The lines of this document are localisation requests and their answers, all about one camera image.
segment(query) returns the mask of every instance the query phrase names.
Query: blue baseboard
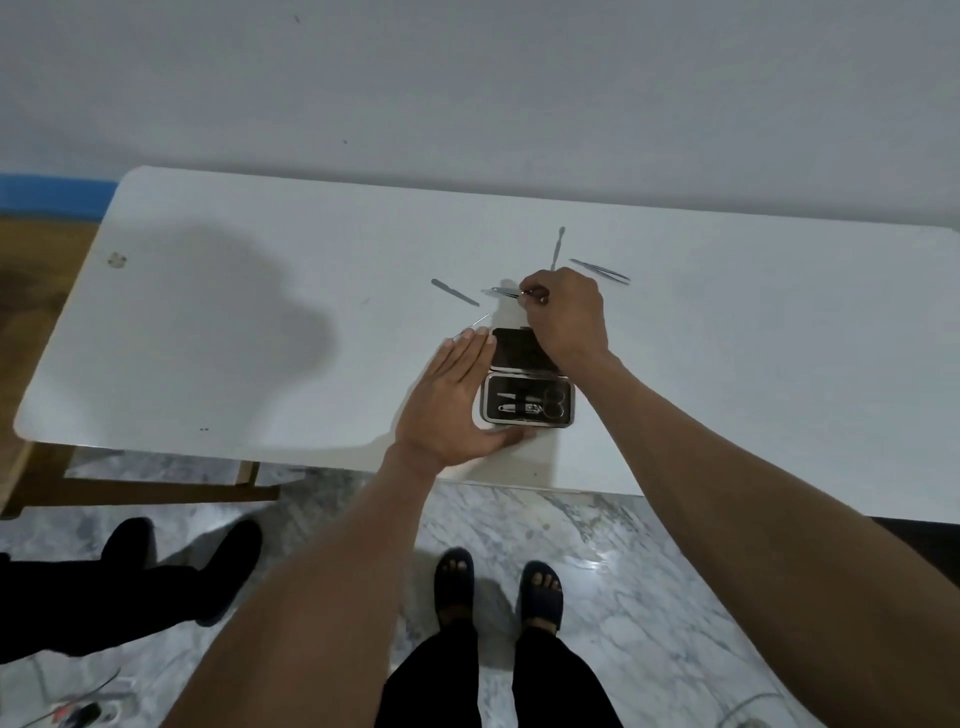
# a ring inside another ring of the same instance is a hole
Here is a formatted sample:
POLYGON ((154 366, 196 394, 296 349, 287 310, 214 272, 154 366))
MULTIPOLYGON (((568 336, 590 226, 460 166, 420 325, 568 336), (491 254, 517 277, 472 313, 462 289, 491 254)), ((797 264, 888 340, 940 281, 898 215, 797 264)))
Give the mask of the blue baseboard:
POLYGON ((116 182, 37 175, 0 175, 0 213, 100 222, 116 182))

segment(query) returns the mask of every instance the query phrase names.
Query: person's right hand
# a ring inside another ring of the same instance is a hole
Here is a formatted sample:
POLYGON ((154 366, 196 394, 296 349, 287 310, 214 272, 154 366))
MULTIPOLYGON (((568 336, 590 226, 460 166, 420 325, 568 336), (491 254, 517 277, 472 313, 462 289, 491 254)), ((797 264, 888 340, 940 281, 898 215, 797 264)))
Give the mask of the person's right hand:
POLYGON ((537 341, 567 375, 607 352, 603 296, 597 281, 569 268, 537 271, 520 283, 519 298, 537 341))

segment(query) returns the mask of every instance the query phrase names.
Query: gray wall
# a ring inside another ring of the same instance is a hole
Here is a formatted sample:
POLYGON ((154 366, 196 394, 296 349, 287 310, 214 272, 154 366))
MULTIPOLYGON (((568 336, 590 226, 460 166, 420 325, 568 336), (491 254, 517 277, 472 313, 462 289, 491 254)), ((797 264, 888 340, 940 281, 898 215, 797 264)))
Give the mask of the gray wall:
POLYGON ((149 162, 953 225, 956 0, 30 0, 0 172, 149 162))

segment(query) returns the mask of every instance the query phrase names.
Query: person's left hand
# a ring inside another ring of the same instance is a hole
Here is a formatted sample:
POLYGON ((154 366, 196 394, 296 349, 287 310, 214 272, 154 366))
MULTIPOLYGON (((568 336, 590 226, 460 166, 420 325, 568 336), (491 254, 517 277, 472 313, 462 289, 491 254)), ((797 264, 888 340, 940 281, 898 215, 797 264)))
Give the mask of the person's left hand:
POLYGON ((473 401, 495 350, 486 327, 467 328, 455 342, 445 339, 400 413, 396 444, 439 473, 523 440, 532 427, 488 430, 473 423, 473 401))

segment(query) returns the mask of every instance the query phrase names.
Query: white table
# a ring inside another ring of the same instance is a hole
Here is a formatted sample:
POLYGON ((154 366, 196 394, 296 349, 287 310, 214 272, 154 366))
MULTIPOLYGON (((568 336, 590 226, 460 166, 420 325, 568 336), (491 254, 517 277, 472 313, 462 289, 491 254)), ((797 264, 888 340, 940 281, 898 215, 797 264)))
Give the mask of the white table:
MULTIPOLYGON (((600 282, 611 347, 657 391, 869 515, 960 522, 960 243, 934 228, 141 167, 17 433, 374 470, 444 336, 523 324, 481 289, 546 267, 560 226, 561 260, 633 278, 600 282)), ((585 398, 444 477, 639 492, 585 398)))

